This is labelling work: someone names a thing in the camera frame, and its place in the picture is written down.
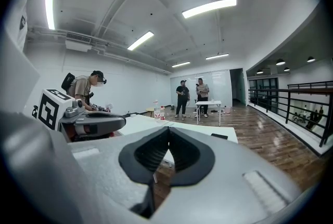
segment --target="pants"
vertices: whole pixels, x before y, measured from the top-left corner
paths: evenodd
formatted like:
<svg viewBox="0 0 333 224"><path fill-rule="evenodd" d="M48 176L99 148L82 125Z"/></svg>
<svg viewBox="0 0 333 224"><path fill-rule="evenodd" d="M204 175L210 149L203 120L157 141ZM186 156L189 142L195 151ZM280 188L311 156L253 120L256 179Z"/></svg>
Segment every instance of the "pants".
<svg viewBox="0 0 333 224"><path fill-rule="evenodd" d="M178 98L176 115L179 114L179 111L181 110L181 107L182 107L182 114L185 114L186 103L187 103L187 98Z"/></svg>
<svg viewBox="0 0 333 224"><path fill-rule="evenodd" d="M208 101L208 97L198 97L198 102L199 101ZM208 105L203 105L203 113L207 114L207 110L208 110Z"/></svg>

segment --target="backpack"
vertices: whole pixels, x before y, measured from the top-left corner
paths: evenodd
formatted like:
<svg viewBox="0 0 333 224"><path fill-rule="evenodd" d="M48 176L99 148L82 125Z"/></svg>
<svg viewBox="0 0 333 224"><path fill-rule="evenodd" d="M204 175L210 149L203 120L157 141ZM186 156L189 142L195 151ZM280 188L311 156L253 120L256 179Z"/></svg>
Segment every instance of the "backpack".
<svg viewBox="0 0 333 224"><path fill-rule="evenodd" d="M71 84L73 83L75 79L75 76L71 74L70 72L66 75L65 79L63 80L61 84L61 88L67 92Z"/></svg>

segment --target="ceiling light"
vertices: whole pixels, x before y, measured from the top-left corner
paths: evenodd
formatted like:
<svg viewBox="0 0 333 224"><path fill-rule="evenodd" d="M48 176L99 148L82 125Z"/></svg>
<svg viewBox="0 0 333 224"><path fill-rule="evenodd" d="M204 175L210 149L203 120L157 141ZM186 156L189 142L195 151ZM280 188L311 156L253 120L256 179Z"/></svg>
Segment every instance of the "ceiling light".
<svg viewBox="0 0 333 224"><path fill-rule="evenodd" d="M216 59L216 58L226 57L226 56L229 56L229 54L227 53L227 54L217 55L217 56L213 56L213 57L208 57L206 59L210 60L210 59Z"/></svg>
<svg viewBox="0 0 333 224"><path fill-rule="evenodd" d="M193 8L191 10L187 10L182 12L183 16L185 19L192 17L197 14L201 14L203 12L209 11L209 10L215 10L215 9L220 9L224 7L229 7L229 6L235 6L237 3L237 0L220 0L217 2L211 2L208 4L201 5L199 7Z"/></svg>
<svg viewBox="0 0 333 224"><path fill-rule="evenodd" d="M141 45L144 41L148 40L151 38L154 34L150 31L148 31L145 35L140 37L137 41L135 41L131 46L129 46L128 50L133 50L134 48L138 47Z"/></svg>
<svg viewBox="0 0 333 224"><path fill-rule="evenodd" d="M276 61L276 65L283 65L283 64L285 64L286 62L283 60L283 59L278 59L277 61Z"/></svg>
<svg viewBox="0 0 333 224"><path fill-rule="evenodd" d="M45 0L45 10L47 26L51 30L55 30L54 20L53 20L53 0Z"/></svg>
<svg viewBox="0 0 333 224"><path fill-rule="evenodd" d="M178 66L182 66L182 65L186 65L186 64L190 64L190 62L187 61L187 62L184 62L184 63L176 64L176 65L172 66L172 68L175 68L175 67L178 67Z"/></svg>
<svg viewBox="0 0 333 224"><path fill-rule="evenodd" d="M312 61L315 61L316 59L314 58L314 57L311 57L311 56L309 56L309 58L308 58L308 62L312 62Z"/></svg>

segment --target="air conditioner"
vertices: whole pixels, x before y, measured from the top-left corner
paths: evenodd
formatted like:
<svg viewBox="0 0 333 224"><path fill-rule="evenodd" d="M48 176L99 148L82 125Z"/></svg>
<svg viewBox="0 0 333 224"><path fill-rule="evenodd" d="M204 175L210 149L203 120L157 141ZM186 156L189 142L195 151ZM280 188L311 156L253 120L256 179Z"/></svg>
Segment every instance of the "air conditioner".
<svg viewBox="0 0 333 224"><path fill-rule="evenodd" d="M92 48L90 45L91 38L88 36L83 36L75 33L66 34L66 48L76 51L87 52Z"/></svg>

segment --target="water bottle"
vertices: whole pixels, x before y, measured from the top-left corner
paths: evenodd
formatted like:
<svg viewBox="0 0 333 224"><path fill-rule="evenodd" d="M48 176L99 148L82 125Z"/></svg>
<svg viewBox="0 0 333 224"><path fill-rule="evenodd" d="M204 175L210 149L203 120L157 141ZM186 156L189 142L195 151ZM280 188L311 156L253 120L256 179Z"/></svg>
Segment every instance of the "water bottle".
<svg viewBox="0 0 333 224"><path fill-rule="evenodd" d="M160 114L161 114L161 108L158 106L158 100L156 99L154 102L155 106L154 106L154 118L155 121L158 122L158 120L160 119Z"/></svg>
<svg viewBox="0 0 333 224"><path fill-rule="evenodd" d="M165 107L161 106L161 109L160 109L160 119L161 119L161 121L165 121L164 108Z"/></svg>

